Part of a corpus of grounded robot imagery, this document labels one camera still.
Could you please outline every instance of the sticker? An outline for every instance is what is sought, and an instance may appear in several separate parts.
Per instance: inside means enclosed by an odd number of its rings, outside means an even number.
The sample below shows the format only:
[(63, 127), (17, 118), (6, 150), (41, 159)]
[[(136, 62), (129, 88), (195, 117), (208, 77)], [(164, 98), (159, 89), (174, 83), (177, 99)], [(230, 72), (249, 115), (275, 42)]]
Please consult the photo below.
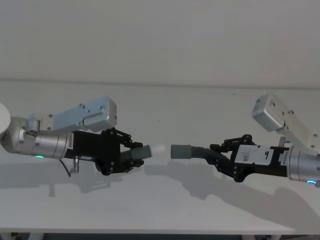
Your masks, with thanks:
[(274, 150), (265, 146), (240, 145), (235, 158), (235, 163), (269, 165)]
[(91, 160), (92, 157), (91, 156), (82, 156), (80, 157), (80, 160)]
[(287, 165), (287, 159), (288, 159), (289, 151), (284, 151), (283, 152), (283, 159), (281, 160), (281, 166), (286, 166)]
[(67, 148), (68, 149), (74, 149), (74, 133), (72, 133), (72, 132), (69, 132), (68, 134), (67, 134)]

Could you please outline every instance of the cylindrical connector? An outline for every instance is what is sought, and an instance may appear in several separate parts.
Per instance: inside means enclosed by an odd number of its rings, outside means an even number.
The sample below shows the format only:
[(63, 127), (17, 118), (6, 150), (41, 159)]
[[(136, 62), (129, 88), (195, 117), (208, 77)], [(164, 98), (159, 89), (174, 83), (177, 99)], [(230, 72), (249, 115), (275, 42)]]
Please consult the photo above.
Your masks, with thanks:
[(73, 158), (73, 169), (72, 169), (72, 172), (74, 174), (78, 174), (79, 173), (79, 157), (78, 156), (75, 156)]
[(191, 145), (171, 145), (171, 159), (191, 159)]
[(320, 156), (303, 153), (293, 147), (286, 161), (286, 170), (290, 180), (316, 184), (320, 182)]
[(152, 157), (149, 145), (143, 147), (132, 148), (128, 151), (123, 151), (120, 154), (120, 162), (129, 162), (135, 160), (143, 160)]

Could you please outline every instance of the rubber cap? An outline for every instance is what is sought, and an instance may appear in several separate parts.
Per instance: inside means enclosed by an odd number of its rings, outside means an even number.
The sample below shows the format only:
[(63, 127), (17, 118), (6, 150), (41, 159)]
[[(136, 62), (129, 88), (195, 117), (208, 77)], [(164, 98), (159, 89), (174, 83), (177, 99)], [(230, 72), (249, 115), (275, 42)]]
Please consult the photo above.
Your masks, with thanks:
[(137, 147), (130, 150), (132, 160), (142, 160), (152, 157), (151, 149), (149, 145), (143, 147)]
[(11, 122), (11, 116), (8, 109), (0, 103), (0, 141)]
[(191, 159), (191, 145), (171, 145), (171, 159)]

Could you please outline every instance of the black cable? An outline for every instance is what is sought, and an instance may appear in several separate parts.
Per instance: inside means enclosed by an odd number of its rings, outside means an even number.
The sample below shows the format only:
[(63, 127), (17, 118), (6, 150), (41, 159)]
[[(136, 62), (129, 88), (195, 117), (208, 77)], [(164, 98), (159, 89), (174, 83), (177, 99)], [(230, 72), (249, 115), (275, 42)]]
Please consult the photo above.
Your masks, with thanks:
[(64, 161), (59, 159), (60, 163), (63, 165), (64, 169), (66, 170), (66, 174), (68, 174), (69, 178), (71, 177), (71, 172), (68, 170), (67, 166), (65, 165)]

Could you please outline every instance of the gray tube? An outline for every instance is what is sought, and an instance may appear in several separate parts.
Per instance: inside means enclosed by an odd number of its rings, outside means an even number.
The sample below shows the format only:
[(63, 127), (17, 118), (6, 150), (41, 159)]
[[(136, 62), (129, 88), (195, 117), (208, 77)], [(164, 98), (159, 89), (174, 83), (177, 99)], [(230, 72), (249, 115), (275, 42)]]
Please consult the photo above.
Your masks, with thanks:
[(120, 154), (120, 162), (143, 160), (152, 157), (149, 145), (143, 147), (132, 148), (128, 151), (123, 151)]
[(191, 145), (171, 145), (171, 159), (191, 159)]
[(229, 160), (226, 156), (209, 148), (191, 145), (171, 145), (171, 159), (206, 159), (208, 157)]

